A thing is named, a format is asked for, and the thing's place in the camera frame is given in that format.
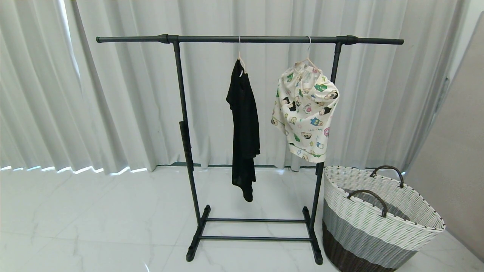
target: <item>clothes rack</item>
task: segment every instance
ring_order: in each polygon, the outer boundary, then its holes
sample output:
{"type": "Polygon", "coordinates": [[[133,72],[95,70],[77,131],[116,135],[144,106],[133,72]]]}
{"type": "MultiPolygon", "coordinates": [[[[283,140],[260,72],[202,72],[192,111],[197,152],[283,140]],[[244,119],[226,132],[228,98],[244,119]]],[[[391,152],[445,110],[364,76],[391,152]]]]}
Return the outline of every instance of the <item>clothes rack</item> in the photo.
{"type": "Polygon", "coordinates": [[[335,36],[335,37],[291,37],[291,36],[178,36],[162,34],[158,36],[132,36],[132,37],[96,37],[98,43],[125,43],[125,42],[159,42],[163,44],[173,44],[175,50],[175,61],[178,72],[178,85],[180,89],[181,111],[183,121],[180,122],[180,131],[185,152],[186,166],[192,191],[195,216],[197,217],[197,230],[193,236],[191,245],[188,247],[186,260],[192,261],[195,257],[200,240],[239,240],[239,241],[281,241],[281,242],[310,242],[314,259],[318,265],[323,263],[323,256],[318,245],[318,239],[314,232],[314,222],[318,207],[319,192],[321,190],[321,180],[323,175],[324,163],[316,165],[316,188],[314,191],[313,207],[311,214],[307,206],[302,209],[304,219],[249,219],[249,218],[210,218],[210,205],[205,206],[203,214],[200,215],[198,206],[197,191],[193,176],[193,159],[190,144],[190,133],[188,130],[188,116],[185,101],[185,88],[183,85],[182,61],[180,56],[180,43],[314,43],[314,44],[335,44],[333,68],[331,71],[331,82],[336,81],[336,71],[338,69],[339,55],[342,45],[354,44],[381,44],[381,45],[401,45],[401,39],[380,39],[380,38],[359,38],[356,36],[335,36]],[[302,237],[252,237],[252,236],[205,236],[203,229],[207,222],[254,222],[254,223],[304,223],[307,228],[308,238],[302,237]]]}

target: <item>clothes hanger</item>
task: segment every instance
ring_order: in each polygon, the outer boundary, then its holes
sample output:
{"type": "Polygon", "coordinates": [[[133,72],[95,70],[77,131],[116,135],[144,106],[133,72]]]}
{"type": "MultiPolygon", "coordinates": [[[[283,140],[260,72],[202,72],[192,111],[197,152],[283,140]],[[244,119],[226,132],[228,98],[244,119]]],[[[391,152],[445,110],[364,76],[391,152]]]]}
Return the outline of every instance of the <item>clothes hanger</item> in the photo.
{"type": "Polygon", "coordinates": [[[297,62],[296,65],[303,63],[305,61],[309,62],[314,68],[320,70],[310,59],[309,59],[309,49],[311,48],[311,37],[307,36],[309,38],[309,46],[307,48],[307,58],[305,60],[302,60],[300,62],[297,62]]]}
{"type": "Polygon", "coordinates": [[[243,71],[241,71],[241,74],[239,75],[239,77],[241,77],[243,73],[247,73],[247,69],[245,68],[245,63],[243,62],[242,57],[241,57],[241,45],[242,45],[241,37],[239,36],[239,58],[238,58],[238,60],[241,61],[242,68],[243,68],[243,71]]]}

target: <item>curtain fold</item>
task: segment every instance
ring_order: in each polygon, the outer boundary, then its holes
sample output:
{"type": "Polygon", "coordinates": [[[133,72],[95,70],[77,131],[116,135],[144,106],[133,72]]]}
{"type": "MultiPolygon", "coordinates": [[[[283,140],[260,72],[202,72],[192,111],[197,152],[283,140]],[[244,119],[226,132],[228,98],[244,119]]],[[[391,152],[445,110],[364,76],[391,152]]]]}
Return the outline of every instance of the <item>curtain fold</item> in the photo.
{"type": "MultiPolygon", "coordinates": [[[[402,38],[344,45],[341,100],[326,164],[406,166],[438,97],[459,0],[34,0],[1,2],[1,166],[105,172],[185,161],[172,45],[98,44],[96,36],[278,35],[402,38]]],[[[289,153],[270,123],[279,76],[309,44],[181,44],[194,161],[229,165],[225,101],[240,51],[257,101],[259,165],[312,165],[289,153]]],[[[310,58],[330,76],[334,45],[310,58]]]]}

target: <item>rack foot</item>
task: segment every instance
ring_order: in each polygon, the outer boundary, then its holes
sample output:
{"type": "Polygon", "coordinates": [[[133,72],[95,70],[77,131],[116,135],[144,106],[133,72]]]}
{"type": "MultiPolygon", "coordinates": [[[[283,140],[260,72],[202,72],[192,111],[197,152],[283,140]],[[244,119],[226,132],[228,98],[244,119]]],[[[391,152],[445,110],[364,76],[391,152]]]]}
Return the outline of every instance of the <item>rack foot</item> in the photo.
{"type": "Polygon", "coordinates": [[[197,247],[200,243],[200,238],[202,236],[203,229],[205,228],[205,224],[207,223],[207,218],[209,217],[210,210],[210,205],[205,206],[202,217],[200,218],[200,226],[197,227],[197,231],[193,236],[192,243],[188,247],[188,252],[186,253],[187,262],[191,262],[193,261],[193,258],[195,258],[195,252],[197,252],[197,247]]]}
{"type": "Polygon", "coordinates": [[[318,244],[318,239],[316,237],[316,234],[314,233],[314,228],[310,227],[310,222],[311,222],[311,216],[309,215],[309,210],[306,206],[302,209],[302,214],[304,215],[304,220],[306,221],[306,228],[307,228],[307,233],[309,234],[309,238],[311,239],[311,247],[313,248],[313,254],[314,254],[314,261],[318,265],[323,264],[323,255],[321,253],[321,249],[319,248],[318,244]]]}

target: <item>wicker basket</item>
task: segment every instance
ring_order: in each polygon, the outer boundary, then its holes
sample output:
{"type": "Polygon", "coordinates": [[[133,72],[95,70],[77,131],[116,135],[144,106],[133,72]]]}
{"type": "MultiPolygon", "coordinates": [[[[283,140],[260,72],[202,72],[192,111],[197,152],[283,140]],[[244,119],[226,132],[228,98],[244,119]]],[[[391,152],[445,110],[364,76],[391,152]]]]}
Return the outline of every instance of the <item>wicker basket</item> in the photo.
{"type": "Polygon", "coordinates": [[[440,215],[393,166],[325,168],[323,247],[343,272],[395,271],[445,230],[440,215]],[[376,175],[397,171],[400,181],[376,175]]]}

